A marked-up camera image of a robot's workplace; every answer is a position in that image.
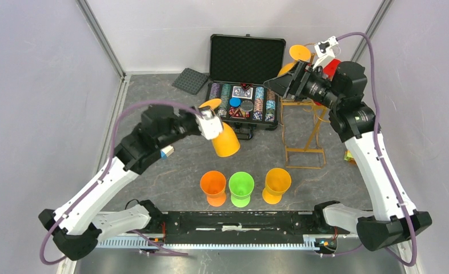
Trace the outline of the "yellow wine glass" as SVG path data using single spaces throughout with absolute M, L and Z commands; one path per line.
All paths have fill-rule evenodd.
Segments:
M 293 45 L 289 49 L 289 55 L 293 61 L 284 65 L 278 72 L 278 76 L 282 76 L 290 71 L 298 61 L 309 61 L 311 58 L 311 51 L 304 45 Z
M 201 115 L 197 116 L 197 124 L 201 135 L 212 142 L 217 156 L 225 158 L 239 151 L 240 142 L 234 130 L 215 113 L 221 103 L 218 98 L 202 103 L 198 107 Z
M 263 200 L 268 204 L 278 204 L 291 183 L 291 176 L 286 170 L 282 168 L 269 170 L 265 178 L 265 188 L 262 191 Z

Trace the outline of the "red plastic wine glass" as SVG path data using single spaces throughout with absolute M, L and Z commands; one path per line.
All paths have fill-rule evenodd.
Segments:
M 338 67 L 338 65 L 341 63 L 340 60 L 338 59 L 333 59 L 329 64 L 327 64 L 324 68 L 323 68 L 323 73 L 326 74 L 328 77 L 333 77 L 335 72 L 336 72 L 336 68 Z

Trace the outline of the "yellow wine glass back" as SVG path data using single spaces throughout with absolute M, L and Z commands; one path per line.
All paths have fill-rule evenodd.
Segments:
M 239 151 L 240 142 L 234 130 L 215 113 L 221 103 L 218 98 L 202 103 L 198 107 L 201 115 L 197 116 L 197 124 L 201 135 L 212 142 L 217 156 L 225 158 Z

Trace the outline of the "gold wine glass rack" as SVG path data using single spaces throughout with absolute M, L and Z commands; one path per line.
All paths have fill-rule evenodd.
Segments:
M 285 133 L 286 126 L 283 120 L 283 113 L 285 107 L 306 107 L 303 110 L 305 112 L 310 112 L 313 114 L 313 128 L 310 136 L 304 147 L 301 148 L 292 148 L 286 144 Z M 326 165 L 326 154 L 324 148 L 319 144 L 319 133 L 320 126 L 322 123 L 329 123 L 328 120 L 325 120 L 325 114 L 327 109 L 325 106 L 320 105 L 319 103 L 314 102 L 311 99 L 307 99 L 304 101 L 296 102 L 291 99 L 280 99 L 280 122 L 282 126 L 282 143 L 284 145 L 284 153 L 285 153 L 285 167 L 287 168 L 298 168 L 298 169 L 321 169 Z M 322 162 L 318 166 L 292 166 L 290 164 L 290 154 L 315 154 L 322 157 Z

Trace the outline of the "orange plastic wine glass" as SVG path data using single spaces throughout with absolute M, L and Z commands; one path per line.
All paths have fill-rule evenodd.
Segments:
M 201 190 L 213 207 L 220 207 L 226 201 L 226 177 L 219 171 L 209 171 L 200 180 Z

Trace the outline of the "green plastic wine glass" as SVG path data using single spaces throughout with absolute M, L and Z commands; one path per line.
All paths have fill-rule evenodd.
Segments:
M 243 171 L 234 173 L 228 181 L 232 204 L 238 208 L 247 206 L 254 186 L 254 179 L 249 173 Z

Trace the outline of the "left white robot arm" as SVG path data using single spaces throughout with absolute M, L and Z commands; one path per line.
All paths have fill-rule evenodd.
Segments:
M 111 143 L 108 158 L 97 174 L 64 205 L 44 209 L 39 214 L 39 221 L 47 231 L 39 250 L 43 264 L 51 265 L 45 258 L 49 240 L 62 252 L 63 259 L 77 261 L 100 242 L 121 233 L 159 230 L 161 216 L 144 205 L 107 215 L 101 215 L 101 210 L 152 164 L 165 158 L 175 142 L 191 135 L 210 140 L 223 130 L 220 118 L 209 107 L 147 100 L 124 110 L 115 121 L 113 134 L 122 119 L 137 109 L 142 110 L 141 121 L 119 143 Z

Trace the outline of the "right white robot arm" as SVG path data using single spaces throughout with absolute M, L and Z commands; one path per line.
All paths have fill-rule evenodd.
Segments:
M 365 69 L 358 63 L 338 64 L 331 79 L 321 69 L 300 61 L 264 86 L 282 98 L 311 99 L 329 109 L 332 128 L 352 153 L 372 202 L 366 212 L 338 201 L 315 206 L 312 226 L 320 233 L 333 227 L 356 234 L 363 246 L 376 251 L 409 241 L 432 224 L 406 194 L 387 155 L 375 113 L 363 101 L 367 84 Z

